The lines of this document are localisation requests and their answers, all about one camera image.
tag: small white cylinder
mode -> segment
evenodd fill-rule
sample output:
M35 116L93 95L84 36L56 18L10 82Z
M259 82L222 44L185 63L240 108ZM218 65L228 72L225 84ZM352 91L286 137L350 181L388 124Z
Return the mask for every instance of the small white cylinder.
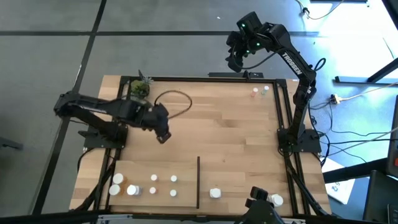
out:
M117 184L112 185L109 188L109 194L112 196L118 195L120 193L120 186Z
M136 185L130 185L127 188L127 194L128 195L140 195L141 194L141 188Z
M171 191L170 191L170 196L171 196L171 197L177 196L177 191L176 191L176 190L171 190Z
M177 176L176 175L171 176L170 180L172 182L176 182L177 181Z
M269 90L268 86L264 86L263 91L261 92L261 94L265 95L267 93L267 91Z
M258 91L259 91L259 89L253 88L253 91L251 92L250 96L255 97L255 95L257 94Z
M210 189L210 197L211 198L220 198L221 190L220 189Z
M151 194L156 194L156 192L157 192L157 189L154 188L154 187L151 187L151 188L149 189L149 193L151 193Z
M152 181L157 181L157 180L158 180L156 174L152 174L151 177L150 177L150 179L151 179Z
M284 198L282 198L282 196L280 196L279 194L269 195L267 200L269 202L272 202L275 205L275 207L282 206L284 203Z
M113 175L112 181L114 184L121 184L126 181L126 178L124 178L122 174L118 173Z

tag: wooden tabletop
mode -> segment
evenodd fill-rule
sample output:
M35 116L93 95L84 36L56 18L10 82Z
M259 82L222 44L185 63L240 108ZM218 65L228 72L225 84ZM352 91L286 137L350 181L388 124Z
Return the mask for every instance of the wooden tabletop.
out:
M103 78L99 98L116 98L120 76L106 75ZM148 100L165 90L180 90L193 100L191 110L170 120L172 137L159 144L153 132L129 129L122 161L193 162L200 156L200 208L155 207L138 205L113 205L113 212L196 214L196 215L242 215L252 186L261 187L270 194L279 194L284 204L276 210L282 216L292 214L287 186L284 160L277 152L278 129L274 92L271 84L265 95L258 93L251 98L250 92L261 83L202 83L202 82L154 82ZM298 82L287 80L291 107L292 95ZM282 89L280 101L287 124ZM170 94L160 99L170 114L183 110L188 100ZM306 127L310 127L307 115ZM95 149L81 161L80 171L70 208L79 206L98 183L104 149ZM311 154L300 154L305 183L314 198L330 212L328 196L319 161ZM109 184L104 187L101 205L105 204ZM209 190L220 188L222 197L213 199ZM299 211L303 213L301 195L296 186Z

